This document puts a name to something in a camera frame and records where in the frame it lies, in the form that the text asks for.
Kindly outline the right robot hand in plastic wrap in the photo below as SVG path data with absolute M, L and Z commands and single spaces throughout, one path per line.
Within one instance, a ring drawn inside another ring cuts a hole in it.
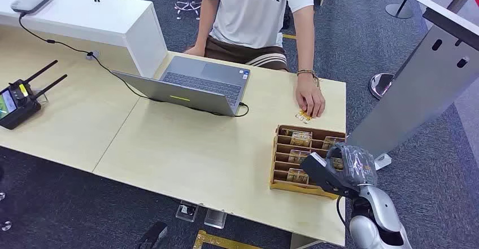
M 377 185 L 375 160 L 361 147 L 335 143 L 326 153 L 326 162 L 329 173 L 345 186 Z

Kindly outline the person's left hand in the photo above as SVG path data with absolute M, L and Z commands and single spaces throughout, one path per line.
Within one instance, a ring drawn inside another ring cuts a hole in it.
M 325 98 L 319 87 L 319 83 L 311 72 L 297 75 L 297 87 L 295 96 L 299 108 L 309 117 L 320 117 L 325 110 Z

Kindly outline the person's right hand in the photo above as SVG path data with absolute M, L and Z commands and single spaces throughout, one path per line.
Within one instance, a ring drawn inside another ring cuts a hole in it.
M 205 55 L 205 47 L 204 46 L 197 46 L 197 45 L 194 45 L 192 47 L 189 47 L 188 49 L 186 49 L 184 51 L 185 54 L 189 54 L 189 55 L 194 55 L 194 56 L 201 56 L 201 57 L 204 57 Z

